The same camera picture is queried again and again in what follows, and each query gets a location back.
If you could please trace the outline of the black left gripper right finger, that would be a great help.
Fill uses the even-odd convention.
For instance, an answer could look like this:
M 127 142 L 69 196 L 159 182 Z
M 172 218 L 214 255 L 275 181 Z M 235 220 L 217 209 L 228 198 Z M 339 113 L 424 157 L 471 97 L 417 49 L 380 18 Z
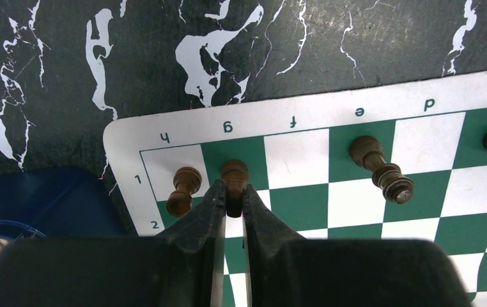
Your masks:
M 307 239 L 242 194 L 249 306 L 470 306 L 447 255 L 415 239 Z

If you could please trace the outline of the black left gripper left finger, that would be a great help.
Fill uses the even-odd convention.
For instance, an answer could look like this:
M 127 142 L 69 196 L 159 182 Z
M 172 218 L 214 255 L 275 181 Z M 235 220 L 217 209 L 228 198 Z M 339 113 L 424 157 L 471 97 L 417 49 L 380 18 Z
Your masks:
M 27 239 L 0 253 L 0 306 L 220 306 L 226 185 L 152 237 Z

